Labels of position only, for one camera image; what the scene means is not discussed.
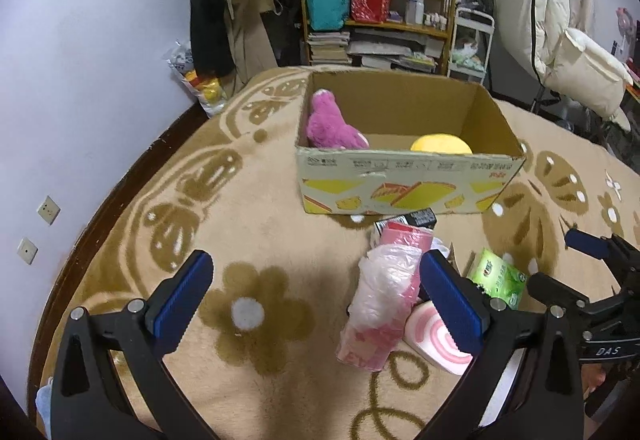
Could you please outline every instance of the green tissue package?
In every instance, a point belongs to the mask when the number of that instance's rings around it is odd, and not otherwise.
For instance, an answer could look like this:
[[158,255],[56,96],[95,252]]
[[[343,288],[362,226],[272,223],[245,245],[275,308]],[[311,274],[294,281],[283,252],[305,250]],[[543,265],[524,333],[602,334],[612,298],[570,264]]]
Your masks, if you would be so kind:
[[476,267],[468,278],[481,286],[490,297],[502,299],[513,310],[518,309],[527,284],[526,275],[486,248],[479,254]]

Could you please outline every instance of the beige carpet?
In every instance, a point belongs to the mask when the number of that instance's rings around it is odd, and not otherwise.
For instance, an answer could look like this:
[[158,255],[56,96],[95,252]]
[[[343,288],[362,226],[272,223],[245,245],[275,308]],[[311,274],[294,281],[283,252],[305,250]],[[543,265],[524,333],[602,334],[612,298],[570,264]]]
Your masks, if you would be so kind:
[[[335,359],[370,219],[356,225],[303,212],[293,140],[307,73],[263,73],[204,124],[127,207],[69,308],[120,309],[201,248],[214,258],[214,283],[165,363],[221,438],[410,440],[457,377],[404,344],[373,375]],[[522,139],[525,168],[484,214],[439,216],[436,235],[454,243],[462,270],[489,246],[592,300],[609,296],[614,281],[604,264],[565,250],[562,235],[577,225],[640,245],[638,176],[542,118],[500,108]],[[252,330],[232,318],[239,298],[264,309]],[[521,307],[535,306],[526,297]],[[122,357],[116,362],[134,408],[153,423]]]

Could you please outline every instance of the small bottle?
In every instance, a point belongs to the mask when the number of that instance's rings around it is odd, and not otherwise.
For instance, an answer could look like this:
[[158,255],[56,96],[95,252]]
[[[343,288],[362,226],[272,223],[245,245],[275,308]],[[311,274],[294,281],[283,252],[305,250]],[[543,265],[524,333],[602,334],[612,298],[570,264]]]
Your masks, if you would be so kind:
[[408,25],[415,24],[415,13],[418,6],[418,0],[406,0],[404,7],[404,22]]
[[415,23],[417,25],[421,25],[423,19],[424,19],[424,0],[418,0],[418,4],[415,6]]

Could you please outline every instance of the stack of books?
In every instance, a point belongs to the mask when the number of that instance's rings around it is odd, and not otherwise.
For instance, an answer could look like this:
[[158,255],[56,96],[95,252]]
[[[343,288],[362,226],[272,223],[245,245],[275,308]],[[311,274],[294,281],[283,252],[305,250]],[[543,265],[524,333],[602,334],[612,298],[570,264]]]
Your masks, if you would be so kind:
[[315,32],[309,34],[311,64],[351,64],[347,55],[349,32]]

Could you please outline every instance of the yellow toy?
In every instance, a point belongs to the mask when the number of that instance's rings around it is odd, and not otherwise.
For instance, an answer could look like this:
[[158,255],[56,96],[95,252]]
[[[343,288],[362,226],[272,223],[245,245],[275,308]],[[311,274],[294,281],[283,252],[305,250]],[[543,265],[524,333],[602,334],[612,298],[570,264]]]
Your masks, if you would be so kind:
[[411,144],[412,151],[423,153],[443,153],[450,155],[470,155],[473,154],[462,138],[444,133],[425,135],[418,138]]

